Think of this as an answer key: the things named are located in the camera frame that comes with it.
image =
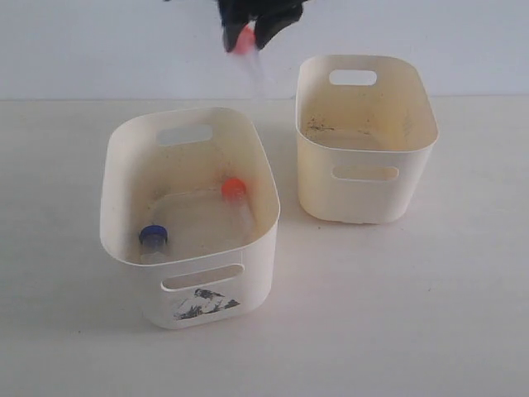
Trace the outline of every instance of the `plastic bottle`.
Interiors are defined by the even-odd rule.
[[[150,225],[140,232],[141,257],[144,265],[154,265],[169,261],[167,257],[168,233],[165,227]]]
[[[221,191],[241,227],[243,243],[249,243],[255,230],[255,220],[248,204],[246,185],[238,178],[230,178],[224,182]]]
[[[265,73],[261,64],[259,51],[255,46],[255,33],[249,26],[241,31],[236,46],[230,53],[231,58],[250,77],[257,98],[265,97],[265,84],[270,78]]]

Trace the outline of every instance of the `handle cutout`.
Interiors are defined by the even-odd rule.
[[[332,170],[332,175],[345,180],[373,180],[387,182],[398,177],[395,167],[366,167],[359,165],[338,166]]]
[[[244,270],[242,265],[228,265],[216,269],[199,271],[189,275],[179,275],[162,281],[162,289],[174,292],[178,289],[196,287],[199,285],[229,280],[240,275]]]
[[[377,74],[372,70],[333,70],[329,81],[334,85],[370,86],[377,82]]]
[[[198,124],[195,126],[169,128],[158,132],[156,140],[161,146],[184,145],[209,141],[213,138],[212,126]]]

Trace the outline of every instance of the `transparent tube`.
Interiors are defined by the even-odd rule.
[[[265,73],[260,61],[259,50],[255,46],[255,33],[249,26],[246,26],[240,33],[236,47],[230,53],[230,57],[250,77],[255,96],[265,98],[265,85],[270,79]]]
[[[230,178],[222,186],[222,197],[231,208],[232,216],[242,231],[242,242],[251,242],[255,230],[254,215],[250,210],[246,195],[246,186],[238,178]]]

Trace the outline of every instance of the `white plastic bin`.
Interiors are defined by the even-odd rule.
[[[333,72],[344,71],[342,80],[331,81]],[[376,81],[354,85],[347,71],[374,72]],[[368,55],[307,60],[296,113],[298,195],[308,213],[328,221],[384,223],[406,212],[438,135],[411,65]]]
[[[186,131],[200,126],[210,126],[210,136]],[[169,143],[160,144],[168,133]],[[231,176],[242,179],[247,188],[255,217],[250,242],[170,263],[140,263],[138,234],[166,198],[218,187]],[[168,217],[171,211],[162,213]],[[278,218],[279,198],[269,163],[253,124],[243,114],[226,108],[160,112],[134,118],[112,134],[102,185],[101,242],[123,264],[152,323],[185,328],[260,306],[272,284]],[[192,233],[193,225],[183,225],[177,233],[183,241],[176,242],[178,237],[169,230],[169,244],[186,247],[193,243]]]

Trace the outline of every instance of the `black glove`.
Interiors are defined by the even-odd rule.
[[[255,21],[255,45],[262,50],[285,27],[299,21],[307,0],[217,0],[224,48],[232,52],[244,27]]]

